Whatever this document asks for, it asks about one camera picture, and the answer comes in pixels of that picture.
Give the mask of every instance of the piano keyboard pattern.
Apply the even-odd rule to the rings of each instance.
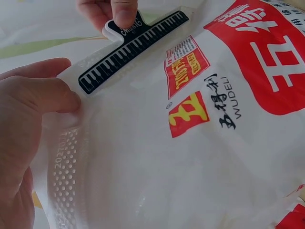
[[[79,85],[86,94],[91,94],[124,65],[188,20],[188,17],[179,10],[152,26],[145,25],[145,31],[134,34],[135,37],[131,41],[125,40],[119,48],[84,72],[79,77]]]

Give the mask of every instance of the perforated plastic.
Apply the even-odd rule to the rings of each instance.
[[[76,202],[76,198],[81,199],[82,195],[82,176],[88,151],[86,142],[83,128],[64,131],[60,133],[57,152],[50,156],[48,195],[58,229],[78,228],[77,220],[81,221],[81,228],[86,228],[83,225],[85,211],[81,208],[81,203]],[[82,212],[81,219],[76,219],[76,207]]]

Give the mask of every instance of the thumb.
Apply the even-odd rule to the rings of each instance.
[[[137,0],[111,0],[112,15],[115,24],[120,28],[129,28],[137,15]]]
[[[13,76],[3,80],[12,97],[40,114],[47,112],[72,112],[81,104],[79,96],[58,78],[31,79]]]

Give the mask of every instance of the red label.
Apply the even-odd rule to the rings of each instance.
[[[172,137],[178,137],[188,129],[209,122],[201,93],[195,92],[184,99],[168,114]]]
[[[169,50],[164,62],[169,99],[210,66],[193,38],[186,41]]]
[[[305,228],[305,207],[298,204],[292,212],[275,226],[275,229],[304,229]]]
[[[230,48],[264,110],[305,108],[305,37],[274,6],[237,0],[204,28]]]

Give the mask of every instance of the white plastic bag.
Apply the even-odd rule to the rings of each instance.
[[[207,0],[189,16],[90,95],[78,76],[118,43],[59,76],[82,108],[44,117],[31,166],[52,227],[302,225],[304,12]]]

